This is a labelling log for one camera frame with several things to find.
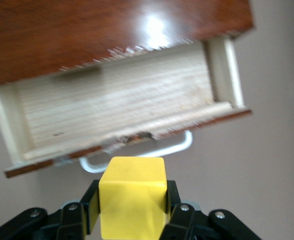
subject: wooden cabinet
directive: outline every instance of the wooden cabinet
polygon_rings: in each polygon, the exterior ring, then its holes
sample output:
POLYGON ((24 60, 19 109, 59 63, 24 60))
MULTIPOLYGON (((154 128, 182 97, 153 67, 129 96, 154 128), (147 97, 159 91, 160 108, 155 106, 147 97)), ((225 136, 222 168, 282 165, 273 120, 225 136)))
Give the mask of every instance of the wooden cabinet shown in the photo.
POLYGON ((8 177, 250 113, 233 38, 247 0, 0 1, 8 177))

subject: screw head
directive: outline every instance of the screw head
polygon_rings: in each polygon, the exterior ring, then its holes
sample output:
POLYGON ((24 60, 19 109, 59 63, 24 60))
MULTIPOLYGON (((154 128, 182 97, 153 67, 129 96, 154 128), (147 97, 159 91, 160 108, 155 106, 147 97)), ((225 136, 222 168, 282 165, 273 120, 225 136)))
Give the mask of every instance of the screw head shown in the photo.
POLYGON ((225 214, 223 212, 221 212, 221 211, 215 212, 215 215, 219 219, 224 219, 225 218, 225 214))
POLYGON ((74 209, 77 209, 77 207, 78 206, 76 204, 72 204, 72 205, 69 206, 69 210, 72 211, 74 209))
POLYGON ((186 204, 180 205, 180 209, 183 210, 184 212, 189 211, 189 207, 186 204))
POLYGON ((35 210, 33 213, 30 214, 30 217, 35 218, 40 215, 40 212, 35 210))

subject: yellow block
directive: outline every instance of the yellow block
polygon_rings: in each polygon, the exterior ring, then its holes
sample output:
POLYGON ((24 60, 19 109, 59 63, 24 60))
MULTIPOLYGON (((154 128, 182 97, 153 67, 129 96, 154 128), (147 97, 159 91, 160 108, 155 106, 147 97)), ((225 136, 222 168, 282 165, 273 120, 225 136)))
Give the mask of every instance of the yellow block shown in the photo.
POLYGON ((157 240, 166 224, 161 157, 114 157, 99 182, 101 237, 157 240))

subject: open drawer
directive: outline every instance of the open drawer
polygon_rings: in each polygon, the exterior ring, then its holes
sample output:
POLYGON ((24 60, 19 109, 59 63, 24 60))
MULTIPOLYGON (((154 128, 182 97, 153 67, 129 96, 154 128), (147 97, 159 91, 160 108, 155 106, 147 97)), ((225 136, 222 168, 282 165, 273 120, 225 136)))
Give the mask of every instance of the open drawer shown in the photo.
POLYGON ((0 85, 8 177, 250 113, 229 36, 0 85))

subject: drawer handle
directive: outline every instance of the drawer handle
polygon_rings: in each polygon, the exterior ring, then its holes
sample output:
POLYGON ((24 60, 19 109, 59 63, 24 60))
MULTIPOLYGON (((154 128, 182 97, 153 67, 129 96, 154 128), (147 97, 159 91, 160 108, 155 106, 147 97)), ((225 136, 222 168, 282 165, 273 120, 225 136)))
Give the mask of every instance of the drawer handle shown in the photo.
MULTIPOLYGON (((184 133, 185 137, 184 140, 181 143, 178 143, 176 145, 172 145, 172 146, 168 146, 168 147, 164 147, 164 148, 160 148, 154 151, 150 151, 150 152, 146 152, 140 155, 137 155, 137 157, 163 157, 169 154, 174 154, 183 150, 186 150, 187 148, 189 148, 192 144, 193 141, 193 137, 192 137, 192 132, 189 130, 186 130, 184 133)), ((89 160, 86 156, 82 156, 79 158, 80 161, 80 165, 81 167, 92 174, 98 174, 98 173, 103 173, 107 166, 108 163, 100 163, 100 164, 96 164, 93 165, 91 163, 89 163, 89 160)))

